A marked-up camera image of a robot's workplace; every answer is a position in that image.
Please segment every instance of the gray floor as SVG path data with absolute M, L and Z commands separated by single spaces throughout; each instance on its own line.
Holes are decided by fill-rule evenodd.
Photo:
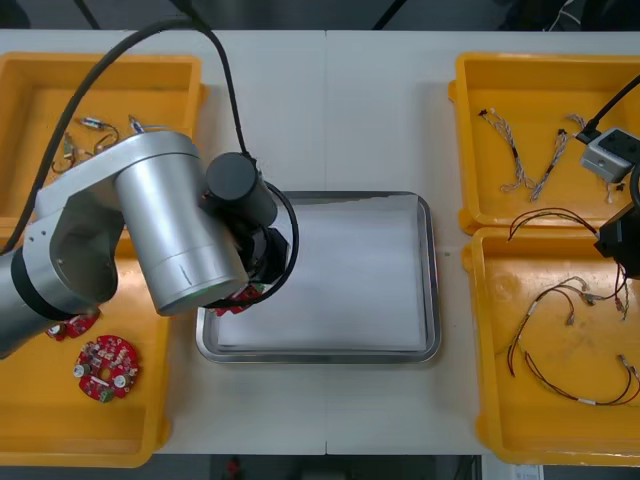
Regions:
M 193 0 L 214 29 L 368 30 L 392 0 Z M 85 0 L 103 29 L 137 29 L 179 15 L 169 0 Z M 388 30 L 495 30 L 510 0 L 407 0 Z M 32 28 L 89 24 L 72 0 L 18 0 Z
M 0 468 L 0 480 L 219 480 L 225 478 L 230 459 L 222 455 L 154 455 L 138 469 L 117 471 L 4 467 Z M 454 477 L 458 461 L 456 456 L 240 458 L 244 480 L 299 480 L 303 471 L 344 472 L 353 480 L 448 480 Z

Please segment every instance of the yellow bin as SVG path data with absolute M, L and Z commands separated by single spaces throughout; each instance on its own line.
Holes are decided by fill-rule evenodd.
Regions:
M 60 113 L 99 58 L 0 57 L 0 242 L 11 233 Z M 97 117 L 128 136 L 132 114 L 193 138 L 205 95 L 194 57 L 125 56 L 95 83 L 77 116 Z M 69 131 L 82 146 L 100 138 L 77 124 Z M 0 362 L 0 465 L 135 467 L 167 440 L 170 320 L 156 314 L 126 233 L 116 264 L 118 292 L 88 332 L 62 342 L 39 335 Z M 101 404 L 80 390 L 72 370 L 84 343 L 105 334 L 135 346 L 141 374 L 126 398 Z
M 494 108 L 511 125 L 525 172 L 536 182 L 551 163 L 558 129 L 573 134 L 579 126 L 566 118 L 589 120 L 640 72 L 640 57 L 465 53 L 449 85 L 455 104 L 463 209 L 460 226 L 473 233 L 482 226 L 508 226 L 535 208 L 563 207 L 592 225 L 601 225 L 629 203 L 628 189 L 607 203 L 604 182 L 580 165 L 584 145 L 569 140 L 566 153 L 549 176 L 540 198 L 520 187 L 503 193 L 515 180 L 507 142 L 478 113 Z M 602 120 L 602 131 L 618 126 L 640 133 L 640 89 L 619 102 Z M 575 225 L 557 218 L 530 225 Z
M 505 347 L 531 302 L 545 288 L 579 275 L 593 293 L 609 295 L 616 265 L 600 257 L 588 231 L 523 228 L 507 243 L 505 228 L 482 228 L 463 250 L 477 330 L 481 441 L 507 463 L 640 465 L 640 396 L 624 406 L 592 406 L 546 388 L 516 351 L 515 378 Z M 547 379 L 580 398 L 611 401 L 627 375 L 616 355 L 640 368 L 640 287 L 629 283 L 626 321 L 613 300 L 589 307 L 570 294 L 575 323 L 561 295 L 548 295 L 520 343 Z M 631 395 L 640 388 L 635 380 Z

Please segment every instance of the metal tray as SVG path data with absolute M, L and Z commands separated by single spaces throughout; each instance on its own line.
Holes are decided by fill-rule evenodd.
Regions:
M 301 232 L 296 269 L 272 299 L 238 315 L 227 313 L 219 318 L 198 309 L 196 343 L 202 355 L 218 363 L 415 363 L 431 358 L 440 346 L 440 317 L 433 229 L 426 202 L 406 192 L 287 192 L 287 197 L 296 207 Z M 354 225 L 361 221 L 370 223 Z M 327 222 L 335 222 L 337 228 L 332 230 Z M 279 213 L 279 224 L 283 235 L 290 235 L 286 213 Z M 313 235 L 306 250 L 305 232 Z M 352 245 L 360 238 L 362 245 Z M 312 241 L 319 242 L 320 248 L 312 249 Z M 345 251 L 330 242 L 344 245 Z M 345 261 L 356 261 L 362 252 L 376 257 L 358 263 L 355 269 L 345 267 Z M 325 262 L 321 256 L 336 260 Z M 345 268 L 357 281 L 345 275 Z M 394 276 L 408 268 L 415 272 L 414 278 Z M 379 282 L 382 276 L 386 281 Z M 375 291 L 367 290 L 374 278 Z M 401 288 L 403 284 L 415 288 Z M 341 335 L 349 328 L 345 340 Z M 229 342 L 231 337 L 240 338 L 238 332 L 243 331 L 251 341 Z M 262 334 L 269 338 L 268 344 L 262 342 Z M 296 335 L 306 335 L 303 341 L 310 344 L 301 347 L 297 337 L 291 339 Z M 388 345 L 372 340 L 375 335 Z M 362 345 L 361 338 L 366 338 Z

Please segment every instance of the red circuit board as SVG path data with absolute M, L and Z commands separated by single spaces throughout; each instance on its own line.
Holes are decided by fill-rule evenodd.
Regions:
M 103 403 L 114 397 L 124 398 L 139 374 L 135 348 L 115 335 L 103 335 L 82 347 L 74 368 L 80 389 Z

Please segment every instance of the white table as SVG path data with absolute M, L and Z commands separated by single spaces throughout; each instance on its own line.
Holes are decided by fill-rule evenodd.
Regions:
M 122 32 L 0 31 L 10 50 L 101 52 Z M 174 324 L 165 453 L 480 454 L 474 333 L 459 253 L 461 206 L 447 83 L 464 51 L 638 54 L 639 34 L 223 32 L 250 151 L 281 189 L 410 190 L 434 213 L 443 342 L 425 365 L 234 365 Z M 159 35 L 140 53 L 188 53 L 213 85 L 205 154 L 237 149 L 220 63 L 204 37 Z

